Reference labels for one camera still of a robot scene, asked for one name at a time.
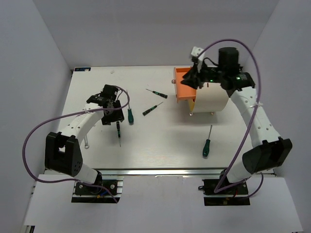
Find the small precision screwdriver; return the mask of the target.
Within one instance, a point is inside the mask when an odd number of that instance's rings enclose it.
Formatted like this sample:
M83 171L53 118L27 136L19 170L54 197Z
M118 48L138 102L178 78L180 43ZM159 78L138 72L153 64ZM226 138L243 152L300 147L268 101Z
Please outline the small precision screwdriver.
M163 102L161 102L161 103L159 103L158 105L155 105L155 106L153 106L153 107L151 107L151 108L149 108L149 109L147 109L147 110L145 110L143 113L142 113L142 115L143 116L146 116L147 114L149 114L150 112L152 112L154 109L156 109L159 105L161 105Z
M158 96L160 96L162 98L165 98L165 99L168 97L168 95L160 93L160 92L157 92L157 91L153 91L153 90L149 90L149 89L146 89L146 90L148 90L148 91L152 92L153 94L158 95Z
M119 139L119 146L121 147L121 128L120 128L120 122L116 122L116 127L117 127L117 134L118 134L118 139Z

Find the green screwdriver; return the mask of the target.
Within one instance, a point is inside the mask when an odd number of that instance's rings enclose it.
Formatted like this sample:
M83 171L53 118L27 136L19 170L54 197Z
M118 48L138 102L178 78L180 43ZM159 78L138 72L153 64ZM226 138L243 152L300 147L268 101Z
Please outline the green screwdriver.
M212 127L213 127L213 125L210 126L209 133L208 133L208 138L207 138L207 140L205 141L205 144L204 144L204 147L203 147L203 150L202 150L202 157L203 157L203 158L207 158L208 155L209 155L209 150L210 150L210 136L211 136Z
M133 116L132 108L131 108L130 104L128 104L127 113L128 113L128 123L129 123L129 125L133 125L134 124L134 116Z

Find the orange top drawer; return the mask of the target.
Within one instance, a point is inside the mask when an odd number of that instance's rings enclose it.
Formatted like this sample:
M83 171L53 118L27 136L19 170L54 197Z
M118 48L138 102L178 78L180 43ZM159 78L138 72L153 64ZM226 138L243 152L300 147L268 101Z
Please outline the orange top drawer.
M176 102L184 100L194 100L196 98L196 90L181 83L183 76L190 71L191 67L175 67L173 69L172 84L175 87Z

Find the yellow drawer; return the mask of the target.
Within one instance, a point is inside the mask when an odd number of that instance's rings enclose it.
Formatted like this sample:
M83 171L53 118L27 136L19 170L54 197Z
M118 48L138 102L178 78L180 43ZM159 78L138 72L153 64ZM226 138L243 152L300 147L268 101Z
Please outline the yellow drawer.
M193 99L190 99L188 100L188 104L189 104L190 113L192 113L194 106L195 106L195 101Z

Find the round cream drawer cabinet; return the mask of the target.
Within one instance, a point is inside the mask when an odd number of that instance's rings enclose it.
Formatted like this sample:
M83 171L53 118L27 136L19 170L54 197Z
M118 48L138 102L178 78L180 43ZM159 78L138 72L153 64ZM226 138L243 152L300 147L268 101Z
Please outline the round cream drawer cabinet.
M205 83L201 89L196 90L195 106L190 115L220 112L226 107L228 99L227 92L219 83Z

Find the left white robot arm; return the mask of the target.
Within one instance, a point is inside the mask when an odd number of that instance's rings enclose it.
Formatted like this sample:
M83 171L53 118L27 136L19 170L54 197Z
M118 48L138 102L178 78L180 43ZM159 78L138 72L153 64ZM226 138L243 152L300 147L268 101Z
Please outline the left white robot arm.
M82 112L71 123L59 132L47 135L45 168L85 182L86 188L93 194L102 190L99 172L84 164L80 145L98 121L110 125L124 120L121 103L117 99L119 91L118 87L106 84L99 94L86 100Z

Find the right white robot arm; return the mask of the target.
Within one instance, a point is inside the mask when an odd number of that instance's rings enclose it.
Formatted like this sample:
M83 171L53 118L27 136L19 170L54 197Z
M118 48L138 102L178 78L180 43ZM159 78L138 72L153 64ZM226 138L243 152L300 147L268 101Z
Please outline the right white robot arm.
M252 149L240 159L233 158L214 189L215 193L223 191L229 194L253 174L281 166L293 145L290 139L280 136L268 119L259 100L259 84L242 70L236 48L220 48L218 64L213 67L205 64L202 48L193 47L190 57L193 66L183 76L181 84L198 89L205 83L219 83L247 126L245 137L251 138Z

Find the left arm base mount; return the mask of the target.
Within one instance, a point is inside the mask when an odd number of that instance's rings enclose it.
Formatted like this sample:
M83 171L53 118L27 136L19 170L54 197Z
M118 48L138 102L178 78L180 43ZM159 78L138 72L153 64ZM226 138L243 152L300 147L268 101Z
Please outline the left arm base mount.
M120 200L123 180L103 179L102 186L105 187L114 196L117 202ZM75 183L71 202L100 204L117 203L105 189L90 187L80 182Z

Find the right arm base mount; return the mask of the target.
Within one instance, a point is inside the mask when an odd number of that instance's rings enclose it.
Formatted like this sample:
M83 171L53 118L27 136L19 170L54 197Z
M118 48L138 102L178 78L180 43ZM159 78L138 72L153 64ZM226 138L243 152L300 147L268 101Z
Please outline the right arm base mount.
M217 179L204 179L198 190L203 192L205 206L249 206L248 188L246 182L235 187L214 193Z

